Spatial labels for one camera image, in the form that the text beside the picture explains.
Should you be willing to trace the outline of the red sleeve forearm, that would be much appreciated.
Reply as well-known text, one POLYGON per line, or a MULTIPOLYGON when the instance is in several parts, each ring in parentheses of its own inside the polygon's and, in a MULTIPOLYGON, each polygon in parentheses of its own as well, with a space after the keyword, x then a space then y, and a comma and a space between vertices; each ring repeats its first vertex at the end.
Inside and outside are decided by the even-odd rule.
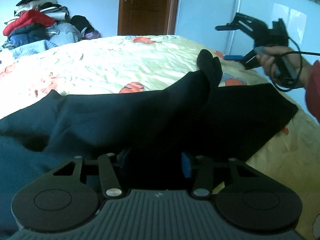
POLYGON ((319 61, 311 67, 309 82, 306 87, 305 100, 309 112, 317 119, 320 119, 320 80, 319 80, 319 61))

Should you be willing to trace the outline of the right hand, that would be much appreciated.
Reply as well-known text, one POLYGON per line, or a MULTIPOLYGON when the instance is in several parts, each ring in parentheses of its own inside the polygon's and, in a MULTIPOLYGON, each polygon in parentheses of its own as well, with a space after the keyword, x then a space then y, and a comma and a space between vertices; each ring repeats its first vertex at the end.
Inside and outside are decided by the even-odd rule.
MULTIPOLYGON (((276 70, 276 63, 275 63, 275 56, 282 55, 292 51, 290 47, 265 47, 264 54, 257 55, 257 60, 260 65, 263 67, 264 73, 277 85, 280 85, 279 81, 275 77, 275 70, 276 70)), ((285 56, 289 62, 292 64, 293 68, 299 74, 299 80, 301 85, 306 89, 309 76, 311 74, 311 67, 312 65, 304 59, 304 57, 298 54, 288 54, 285 56)))

